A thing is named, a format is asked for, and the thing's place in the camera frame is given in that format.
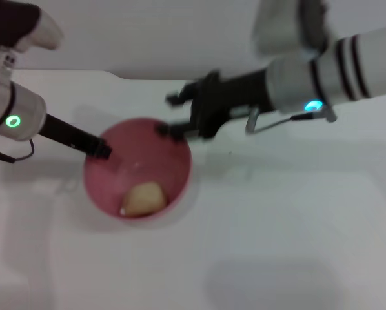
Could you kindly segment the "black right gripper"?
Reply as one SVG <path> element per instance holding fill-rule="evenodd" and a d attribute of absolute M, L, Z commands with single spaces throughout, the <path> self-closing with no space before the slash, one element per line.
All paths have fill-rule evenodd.
<path fill-rule="evenodd" d="M 192 101 L 190 122 L 158 123 L 157 134 L 173 140 L 212 139 L 225 123 L 235 119 L 230 114 L 235 108 L 258 107 L 262 113 L 274 110 L 265 69 L 229 79 L 221 79 L 218 72 L 211 72 L 166 96 L 168 104 L 188 101 Z"/>

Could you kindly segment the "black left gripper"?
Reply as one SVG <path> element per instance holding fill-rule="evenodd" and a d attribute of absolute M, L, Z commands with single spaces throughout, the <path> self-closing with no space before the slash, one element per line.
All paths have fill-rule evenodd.
<path fill-rule="evenodd" d="M 112 153 L 111 146 L 105 140 L 49 114 L 39 134 L 93 158 L 109 159 Z"/>

